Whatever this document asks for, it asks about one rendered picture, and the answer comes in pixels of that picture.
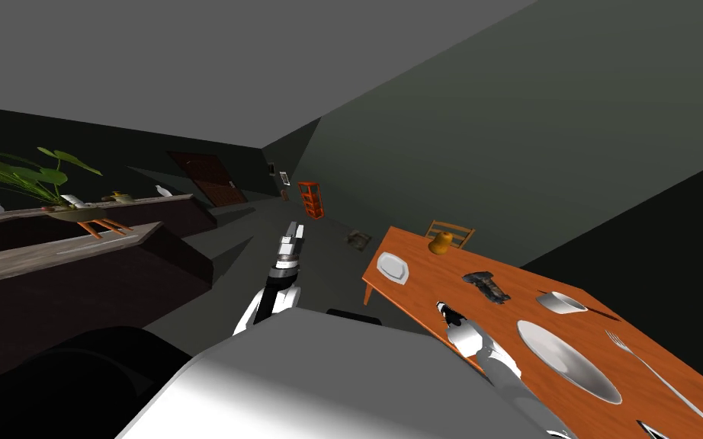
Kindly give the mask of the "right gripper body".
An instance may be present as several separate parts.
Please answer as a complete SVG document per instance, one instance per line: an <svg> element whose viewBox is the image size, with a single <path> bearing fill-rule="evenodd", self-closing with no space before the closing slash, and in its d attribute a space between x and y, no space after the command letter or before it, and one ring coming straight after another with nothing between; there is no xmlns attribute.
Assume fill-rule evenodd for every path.
<svg viewBox="0 0 703 439"><path fill-rule="evenodd" d="M448 330L449 328L458 328L462 326L464 322L467 321L466 316L463 316L459 312L453 310L447 303L443 301L437 302L436 308L441 314L443 320L445 321Z"/></svg>

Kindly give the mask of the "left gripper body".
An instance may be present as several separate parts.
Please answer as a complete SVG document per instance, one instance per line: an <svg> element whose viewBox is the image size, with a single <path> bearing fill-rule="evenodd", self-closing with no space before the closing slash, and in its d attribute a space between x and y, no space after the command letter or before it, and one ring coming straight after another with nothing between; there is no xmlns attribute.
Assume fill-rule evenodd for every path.
<svg viewBox="0 0 703 439"><path fill-rule="evenodd" d="M295 268L299 264L303 239L294 235L285 235L279 244L276 268Z"/></svg>

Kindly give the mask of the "orange wooden table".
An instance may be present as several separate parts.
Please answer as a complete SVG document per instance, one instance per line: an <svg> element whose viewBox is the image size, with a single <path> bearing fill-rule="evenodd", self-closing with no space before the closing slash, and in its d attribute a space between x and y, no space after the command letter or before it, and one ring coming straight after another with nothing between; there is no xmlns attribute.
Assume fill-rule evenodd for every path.
<svg viewBox="0 0 703 439"><path fill-rule="evenodd" d="M447 341L447 335L437 302L476 321L514 358L525 384L579 439L648 439L637 420L669 439L703 439L703 376L595 297L458 248L435 255L428 245L427 238L390 227L378 252L406 261L409 279L396 284L372 261L363 276L368 289L378 291L441 341ZM462 280L478 271L489 271L511 299L491 303ZM556 314L536 301L541 291L566 294L621 321L593 312ZM522 341L519 320L534 322L576 348L612 381L622 403L603 402L560 377Z"/></svg>

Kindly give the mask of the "orange shelf rack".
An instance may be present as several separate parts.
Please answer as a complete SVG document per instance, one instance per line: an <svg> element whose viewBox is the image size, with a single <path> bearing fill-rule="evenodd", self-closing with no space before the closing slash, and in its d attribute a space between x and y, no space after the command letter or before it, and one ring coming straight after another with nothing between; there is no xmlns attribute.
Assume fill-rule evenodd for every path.
<svg viewBox="0 0 703 439"><path fill-rule="evenodd" d="M308 217L313 219L324 217L325 212L319 184L314 181L299 181L297 184Z"/></svg>

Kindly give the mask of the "dark grey lumpy object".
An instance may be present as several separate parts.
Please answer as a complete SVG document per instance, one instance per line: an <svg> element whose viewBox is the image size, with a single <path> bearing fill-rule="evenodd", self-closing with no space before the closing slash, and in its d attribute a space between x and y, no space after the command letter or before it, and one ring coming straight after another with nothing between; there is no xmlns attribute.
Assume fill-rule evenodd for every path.
<svg viewBox="0 0 703 439"><path fill-rule="evenodd" d="M474 285L491 303L504 304L511 299L511 296L493 281L493 275L489 271L466 274L462 280Z"/></svg>

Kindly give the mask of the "yellow bell-shaped pot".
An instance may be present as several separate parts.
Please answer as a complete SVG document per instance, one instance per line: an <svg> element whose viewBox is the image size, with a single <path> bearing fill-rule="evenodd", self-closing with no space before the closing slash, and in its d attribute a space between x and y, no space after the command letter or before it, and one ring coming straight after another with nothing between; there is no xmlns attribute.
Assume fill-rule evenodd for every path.
<svg viewBox="0 0 703 439"><path fill-rule="evenodd" d="M452 246L454 234L446 231L439 231L429 243L428 248L431 253L436 255L444 255Z"/></svg>

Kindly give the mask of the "white rectangular plate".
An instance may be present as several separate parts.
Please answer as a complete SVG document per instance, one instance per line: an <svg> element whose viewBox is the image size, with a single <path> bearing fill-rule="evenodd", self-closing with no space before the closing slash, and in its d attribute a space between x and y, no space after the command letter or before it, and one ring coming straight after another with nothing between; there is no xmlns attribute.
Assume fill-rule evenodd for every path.
<svg viewBox="0 0 703 439"><path fill-rule="evenodd" d="M383 276L396 284L404 285L409 279L409 265L392 253L382 252L376 266Z"/></svg>

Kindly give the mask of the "wooden chair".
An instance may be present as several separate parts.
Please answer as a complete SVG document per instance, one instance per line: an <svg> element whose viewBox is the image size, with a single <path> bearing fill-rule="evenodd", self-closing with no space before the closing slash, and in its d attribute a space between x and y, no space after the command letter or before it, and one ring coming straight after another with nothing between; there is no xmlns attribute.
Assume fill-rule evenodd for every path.
<svg viewBox="0 0 703 439"><path fill-rule="evenodd" d="M432 220L427 231L425 232L425 238L435 239L440 232L447 232L451 234L452 247L463 248L464 246L466 246L467 242L473 237L473 234L476 232L476 230L473 228L467 228L451 223Z"/></svg>

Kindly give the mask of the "brown door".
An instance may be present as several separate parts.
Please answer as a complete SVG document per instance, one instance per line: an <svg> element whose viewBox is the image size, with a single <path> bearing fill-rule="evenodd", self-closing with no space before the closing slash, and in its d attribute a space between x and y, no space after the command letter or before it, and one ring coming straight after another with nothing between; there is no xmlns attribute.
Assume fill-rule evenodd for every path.
<svg viewBox="0 0 703 439"><path fill-rule="evenodd" d="M185 171L214 207L248 202L215 155L189 152L168 152L168 155Z"/></svg>

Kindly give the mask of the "white bowl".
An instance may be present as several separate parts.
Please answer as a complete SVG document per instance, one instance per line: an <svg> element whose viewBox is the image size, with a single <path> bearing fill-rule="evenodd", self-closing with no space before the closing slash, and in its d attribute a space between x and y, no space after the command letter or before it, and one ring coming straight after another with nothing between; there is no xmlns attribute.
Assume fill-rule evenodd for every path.
<svg viewBox="0 0 703 439"><path fill-rule="evenodd" d="M536 300L545 308L561 315L586 312L588 310L582 303L557 291L542 294Z"/></svg>

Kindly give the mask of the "dark counter with wooden top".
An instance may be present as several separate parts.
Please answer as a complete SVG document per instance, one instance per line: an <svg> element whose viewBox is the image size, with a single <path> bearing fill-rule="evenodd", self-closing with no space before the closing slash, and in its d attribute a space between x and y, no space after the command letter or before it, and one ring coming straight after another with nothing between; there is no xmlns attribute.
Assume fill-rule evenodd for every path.
<svg viewBox="0 0 703 439"><path fill-rule="evenodd" d="M84 332L145 327L212 281L213 261L161 222L0 251L0 374Z"/></svg>
<svg viewBox="0 0 703 439"><path fill-rule="evenodd" d="M190 194L138 199L131 204L95 203L95 206L100 207L109 219L129 227L161 222L180 238L217 226L216 218ZM51 218L38 209L0 213L0 252L89 236L77 223Z"/></svg>

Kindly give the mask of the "large white round plate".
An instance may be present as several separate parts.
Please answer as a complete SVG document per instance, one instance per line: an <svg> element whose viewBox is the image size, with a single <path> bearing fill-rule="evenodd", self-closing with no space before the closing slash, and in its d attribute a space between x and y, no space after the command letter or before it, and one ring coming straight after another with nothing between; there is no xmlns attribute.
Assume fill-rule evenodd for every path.
<svg viewBox="0 0 703 439"><path fill-rule="evenodd" d="M611 380L574 347L533 322L519 320L516 328L528 349L565 380L604 402L622 403Z"/></svg>

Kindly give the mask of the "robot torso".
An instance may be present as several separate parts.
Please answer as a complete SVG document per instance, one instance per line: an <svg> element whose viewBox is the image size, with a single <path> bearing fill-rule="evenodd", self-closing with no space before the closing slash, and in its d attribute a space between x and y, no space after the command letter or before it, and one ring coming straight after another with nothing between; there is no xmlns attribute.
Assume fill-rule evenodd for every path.
<svg viewBox="0 0 703 439"><path fill-rule="evenodd" d="M305 309L190 359L117 439L550 439L440 341Z"/></svg>

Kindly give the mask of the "green potted plant orange legs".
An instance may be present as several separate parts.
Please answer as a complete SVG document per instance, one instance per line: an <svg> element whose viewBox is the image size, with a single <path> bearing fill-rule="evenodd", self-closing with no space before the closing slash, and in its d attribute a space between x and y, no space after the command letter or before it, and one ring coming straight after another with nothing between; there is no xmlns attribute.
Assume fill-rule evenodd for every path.
<svg viewBox="0 0 703 439"><path fill-rule="evenodd" d="M99 170L86 165L77 157L59 150L39 148L39 152L56 160L53 168L48 168L22 157L0 152L0 190L22 194L42 202L41 212L68 223L79 224L96 239L101 234L92 226L98 224L114 233L125 236L132 229L109 219L99 207L87 207L81 201L67 200L59 191L69 179L62 165L70 163L100 176Z"/></svg>

